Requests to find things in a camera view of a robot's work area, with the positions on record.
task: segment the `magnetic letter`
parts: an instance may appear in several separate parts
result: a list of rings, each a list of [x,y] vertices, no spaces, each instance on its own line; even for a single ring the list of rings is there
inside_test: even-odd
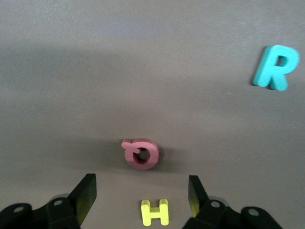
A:
[[[159,207],[151,208],[149,200],[142,200],[141,212],[144,226],[150,226],[152,219],[160,218],[161,224],[166,226],[169,224],[168,202],[166,199],[160,199]]]
[[[157,144],[149,139],[140,138],[135,140],[125,139],[122,142],[125,149],[125,159],[127,163],[136,169],[150,169],[154,167],[159,160],[159,150]],[[139,160],[135,154],[139,154],[141,148],[147,149],[150,157],[147,160]]]
[[[288,87],[285,74],[292,72],[299,63],[299,53],[282,45],[267,46],[253,79],[253,84],[284,91]]]

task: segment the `pink ring-shaped object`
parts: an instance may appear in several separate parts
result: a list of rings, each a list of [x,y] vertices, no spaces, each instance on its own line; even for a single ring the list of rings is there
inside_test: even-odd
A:
[[[127,163],[136,168],[141,170],[146,170],[154,167],[159,160],[159,150],[157,144],[149,139],[146,138],[138,138],[135,140],[125,139],[122,142],[122,148],[125,149],[125,159]],[[150,157],[145,160],[141,161],[137,159],[134,154],[139,154],[140,149],[145,148],[150,154]]]

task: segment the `gray surface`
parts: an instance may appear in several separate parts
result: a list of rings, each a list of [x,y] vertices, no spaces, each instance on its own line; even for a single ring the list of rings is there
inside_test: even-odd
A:
[[[0,3],[0,208],[34,208],[95,172],[83,229],[145,228],[140,201],[191,216],[188,175],[239,211],[305,226],[305,1]],[[251,85],[264,47],[297,49],[284,92]],[[161,147],[150,171],[124,138]],[[150,228],[164,228],[155,220]]]

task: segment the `letter r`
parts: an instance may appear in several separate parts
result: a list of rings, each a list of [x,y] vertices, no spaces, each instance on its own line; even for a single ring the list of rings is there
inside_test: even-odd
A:
[[[285,74],[292,72],[299,63],[299,53],[297,50],[282,46],[267,46],[263,57],[253,79],[253,84],[271,89],[284,91],[288,87]]]

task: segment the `black mechanical part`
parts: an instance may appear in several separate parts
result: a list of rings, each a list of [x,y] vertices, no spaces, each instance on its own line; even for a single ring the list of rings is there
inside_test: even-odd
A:
[[[189,176],[189,203],[193,217],[183,229],[282,229],[261,208],[245,207],[237,213],[221,201],[209,199],[198,176]]]
[[[19,203],[0,212],[0,229],[80,229],[96,199],[96,176],[87,174],[67,198],[56,198],[39,209]]]

